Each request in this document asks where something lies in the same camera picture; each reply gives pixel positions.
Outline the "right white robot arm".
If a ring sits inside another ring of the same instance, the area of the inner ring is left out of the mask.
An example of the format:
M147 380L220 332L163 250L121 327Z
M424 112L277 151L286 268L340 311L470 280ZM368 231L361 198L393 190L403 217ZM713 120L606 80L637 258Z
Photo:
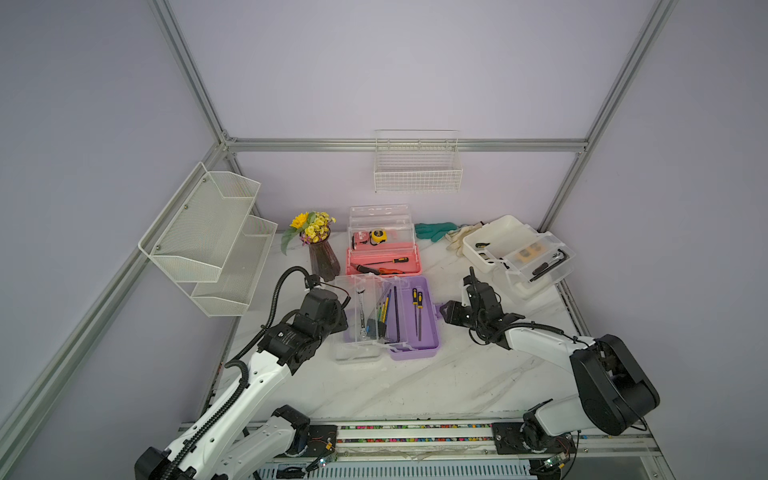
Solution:
M619 337L570 335L506 313L493 287L480 281L473 269L463 279L462 298L445 303L439 312L447 324L466 328L478 345L532 355L573 378L574 395L544 400L526 411L521 422L511 424L517 428L511 437L514 452L544 453L584 429L616 436L646 427L645 416L661 403L657 389Z

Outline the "pink toolbox with clear lid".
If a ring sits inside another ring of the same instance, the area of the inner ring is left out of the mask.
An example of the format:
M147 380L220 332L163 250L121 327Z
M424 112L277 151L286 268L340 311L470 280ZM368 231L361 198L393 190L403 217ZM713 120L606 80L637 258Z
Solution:
M348 248L346 273L360 274L354 265L409 257L408 263L374 265L374 268L392 268L405 272L399 276L422 273L419 247L416 244L411 209L406 204L353 206L347 222ZM368 235L372 230L385 230L388 239L380 245L370 245Z

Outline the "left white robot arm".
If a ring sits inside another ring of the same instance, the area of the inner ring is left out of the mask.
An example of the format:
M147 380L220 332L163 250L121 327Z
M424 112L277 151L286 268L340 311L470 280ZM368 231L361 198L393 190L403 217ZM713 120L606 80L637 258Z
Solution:
M299 457L309 447L309 418L284 405L273 411L254 433L245 429L274 391L310 360L332 334L347 329L346 290L327 284L305 268L306 294L297 309L275 319L279 298L274 296L266 325L227 362L239 371L234 381L205 413L167 447L148 448L136 461L138 479L245 479L277 456ZM243 354L250 358L245 360Z

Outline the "purple toolbox with clear lid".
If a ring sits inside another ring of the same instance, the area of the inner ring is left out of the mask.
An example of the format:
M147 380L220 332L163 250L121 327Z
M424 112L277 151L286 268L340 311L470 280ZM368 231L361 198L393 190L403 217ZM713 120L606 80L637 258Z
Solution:
M424 276L381 277L359 274L334 284L351 294L346 331L335 336L334 360L342 364L430 358L441 346L440 315ZM367 338L360 338L356 290L365 290Z

